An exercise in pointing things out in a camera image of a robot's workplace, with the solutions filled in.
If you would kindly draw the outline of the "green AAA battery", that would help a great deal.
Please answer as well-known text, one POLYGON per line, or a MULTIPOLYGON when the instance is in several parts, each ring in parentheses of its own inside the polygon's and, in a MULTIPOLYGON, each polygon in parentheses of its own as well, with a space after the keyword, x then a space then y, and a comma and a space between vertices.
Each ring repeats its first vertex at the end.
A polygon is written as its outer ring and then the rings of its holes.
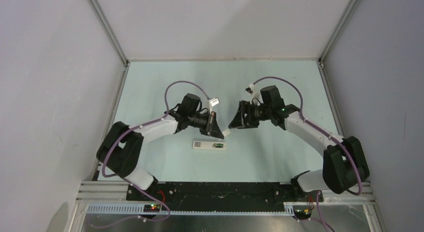
POLYGON ((214 144, 212 145, 212 147, 213 147, 213 148, 220 148, 220 149, 222 149, 222 148, 224 147, 224 144, 223 144, 223 143, 214 143, 214 144))

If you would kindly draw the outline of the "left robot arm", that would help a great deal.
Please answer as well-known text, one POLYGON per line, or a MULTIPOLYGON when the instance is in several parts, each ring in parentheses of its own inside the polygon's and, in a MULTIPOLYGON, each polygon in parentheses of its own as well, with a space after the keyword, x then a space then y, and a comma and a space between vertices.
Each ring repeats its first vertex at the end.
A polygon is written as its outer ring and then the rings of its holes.
POLYGON ((145 200, 153 200, 158 194, 157 179, 138 165, 143 144, 193 127, 201 135, 223 140, 225 135, 219 128, 215 111, 203 112, 201 99, 188 93, 181 103, 165 113, 164 118, 130 128, 118 121, 114 123, 100 145, 96 158, 118 176, 136 185, 145 200))

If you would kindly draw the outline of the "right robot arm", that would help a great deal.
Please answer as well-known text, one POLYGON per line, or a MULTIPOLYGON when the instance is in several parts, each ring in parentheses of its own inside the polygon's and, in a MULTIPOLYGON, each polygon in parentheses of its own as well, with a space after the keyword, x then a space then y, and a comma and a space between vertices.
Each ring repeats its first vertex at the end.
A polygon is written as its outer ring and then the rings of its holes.
POLYGON ((331 190, 336 194, 351 192, 370 176, 370 170, 361 142, 355 136, 343 137, 332 134, 301 117, 301 110, 293 104, 285 104, 279 89, 267 86, 260 90, 260 97, 239 101, 237 112, 229 123, 230 129, 258 128, 261 121, 290 132, 323 158, 322 169, 306 171, 291 179, 291 196, 304 201, 312 191, 331 190))

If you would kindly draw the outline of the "white remote control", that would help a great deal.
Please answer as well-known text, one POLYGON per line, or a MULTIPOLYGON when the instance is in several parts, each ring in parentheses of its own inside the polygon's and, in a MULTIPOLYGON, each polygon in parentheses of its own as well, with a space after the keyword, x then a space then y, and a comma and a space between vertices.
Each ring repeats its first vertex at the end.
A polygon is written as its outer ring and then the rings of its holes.
POLYGON ((225 142, 214 142, 214 141, 194 141, 192 144, 194 150, 210 150, 210 151, 225 151, 227 145, 225 142), (223 148, 213 148, 214 143, 224 144, 223 148))

